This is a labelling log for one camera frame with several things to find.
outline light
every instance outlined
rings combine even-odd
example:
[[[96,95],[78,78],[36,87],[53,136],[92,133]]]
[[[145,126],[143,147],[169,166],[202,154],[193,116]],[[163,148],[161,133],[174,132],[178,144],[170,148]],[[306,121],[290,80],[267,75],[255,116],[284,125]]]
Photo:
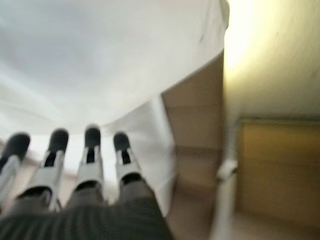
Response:
[[[253,34],[253,0],[229,0],[229,27],[225,34],[225,69],[234,71],[247,53]]]

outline white fabric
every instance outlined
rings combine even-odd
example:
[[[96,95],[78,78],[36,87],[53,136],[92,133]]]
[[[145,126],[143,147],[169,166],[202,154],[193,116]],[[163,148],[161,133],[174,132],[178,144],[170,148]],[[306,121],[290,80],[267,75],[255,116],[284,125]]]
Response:
[[[223,49],[218,0],[1,0],[0,136],[108,124]]]
[[[117,198],[119,190],[113,144],[113,136],[117,131],[125,131],[128,134],[131,149],[139,162],[142,175],[154,190],[160,209],[163,215],[166,215],[171,202],[176,162],[175,143],[161,97],[155,97],[114,123],[101,127],[101,155],[106,196],[111,203]],[[49,137],[49,135],[32,136],[29,157],[40,160],[48,147]],[[83,148],[84,132],[71,135],[64,160],[64,169],[69,174],[77,173]]]

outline wooden floor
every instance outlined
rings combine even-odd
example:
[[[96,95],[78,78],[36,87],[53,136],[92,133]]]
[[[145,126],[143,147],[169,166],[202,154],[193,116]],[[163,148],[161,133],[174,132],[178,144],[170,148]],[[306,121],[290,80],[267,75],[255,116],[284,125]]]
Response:
[[[238,136],[237,210],[320,229],[320,123],[245,121]]]
[[[231,240],[319,240],[316,228],[291,225],[272,218],[236,214]]]

